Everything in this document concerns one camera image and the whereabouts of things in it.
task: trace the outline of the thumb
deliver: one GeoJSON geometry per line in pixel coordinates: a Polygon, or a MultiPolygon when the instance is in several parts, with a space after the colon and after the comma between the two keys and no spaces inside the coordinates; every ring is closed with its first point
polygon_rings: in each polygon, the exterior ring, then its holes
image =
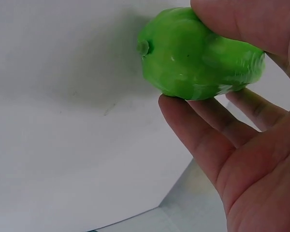
{"type": "Polygon", "coordinates": [[[290,0],[191,0],[191,6],[215,33],[288,56],[290,0]]]}

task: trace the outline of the palm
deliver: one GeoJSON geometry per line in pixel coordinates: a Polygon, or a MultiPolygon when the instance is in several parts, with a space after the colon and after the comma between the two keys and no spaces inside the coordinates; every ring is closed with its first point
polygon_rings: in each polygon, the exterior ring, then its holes
{"type": "MultiPolygon", "coordinates": [[[[213,31],[276,54],[269,55],[290,77],[290,0],[271,0],[273,8],[258,0],[191,3],[213,31]],[[267,41],[268,34],[275,39],[267,41]]],[[[229,231],[290,231],[290,112],[248,89],[227,97],[262,132],[214,99],[186,102],[161,96],[159,103],[220,194],[229,231]]]]}
{"type": "Polygon", "coordinates": [[[222,169],[217,186],[224,186],[230,231],[290,231],[290,143],[273,147],[283,137],[279,132],[257,135],[222,169]]]}

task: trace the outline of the white surface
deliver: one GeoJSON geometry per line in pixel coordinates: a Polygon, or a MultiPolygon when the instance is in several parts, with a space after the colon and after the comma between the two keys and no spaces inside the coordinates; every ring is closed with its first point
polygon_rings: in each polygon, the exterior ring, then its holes
{"type": "Polygon", "coordinates": [[[189,0],[0,0],[0,232],[77,232],[159,205],[191,160],[136,36],[189,0]]]}

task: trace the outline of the green apple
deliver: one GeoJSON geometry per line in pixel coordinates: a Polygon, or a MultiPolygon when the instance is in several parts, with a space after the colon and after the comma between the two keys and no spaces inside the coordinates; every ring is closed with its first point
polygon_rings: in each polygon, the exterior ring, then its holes
{"type": "Polygon", "coordinates": [[[204,100],[258,81],[264,51],[221,37],[192,8],[162,11],[138,36],[143,76],[163,94],[204,100]]]}

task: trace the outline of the finger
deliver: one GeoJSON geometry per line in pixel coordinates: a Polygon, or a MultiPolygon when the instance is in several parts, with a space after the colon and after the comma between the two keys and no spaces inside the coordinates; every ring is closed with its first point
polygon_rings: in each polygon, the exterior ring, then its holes
{"type": "Polygon", "coordinates": [[[204,101],[190,101],[189,104],[198,115],[225,135],[237,148],[258,134],[255,129],[236,119],[214,98],[204,101]]]}
{"type": "Polygon", "coordinates": [[[235,150],[233,144],[197,115],[186,101],[162,95],[159,105],[175,134],[216,184],[222,166],[235,150]]]}
{"type": "Polygon", "coordinates": [[[227,98],[261,131],[271,128],[287,114],[286,110],[270,103],[249,89],[228,93],[227,98]]]}
{"type": "Polygon", "coordinates": [[[191,0],[191,6],[217,34],[288,57],[290,0],[191,0]]]}

